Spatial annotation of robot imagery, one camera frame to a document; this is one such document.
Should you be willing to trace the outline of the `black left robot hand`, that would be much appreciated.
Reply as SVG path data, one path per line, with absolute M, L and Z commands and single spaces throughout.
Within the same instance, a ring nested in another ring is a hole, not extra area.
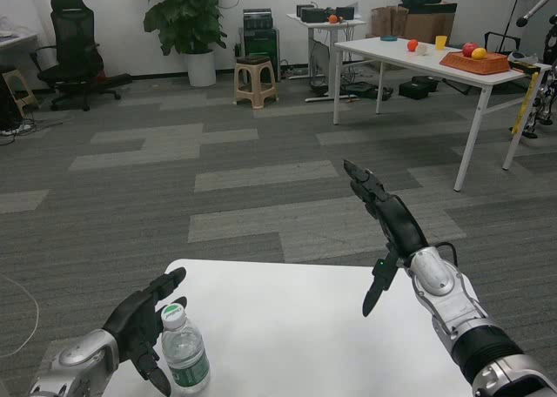
M 171 383 L 158 366 L 159 356 L 154 350 L 163 332 L 162 312 L 156 304 L 170 296 L 185 276 L 186 270 L 179 267 L 157 277 L 121 302 L 103 325 L 117 342 L 119 361 L 129 360 L 140 376 L 164 396 L 171 394 Z

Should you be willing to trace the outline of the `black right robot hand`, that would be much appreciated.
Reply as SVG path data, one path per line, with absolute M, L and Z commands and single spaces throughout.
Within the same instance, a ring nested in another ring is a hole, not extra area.
M 354 194 L 364 203 L 367 212 L 379 222 L 386 237 L 388 254 L 373 266 L 373 281 L 364 297 L 362 313 L 368 316 L 388 290 L 399 269 L 399 263 L 409 266 L 418 250 L 428 246 L 425 234 L 405 203 L 387 192 L 379 179 L 349 160 L 343 161 Z

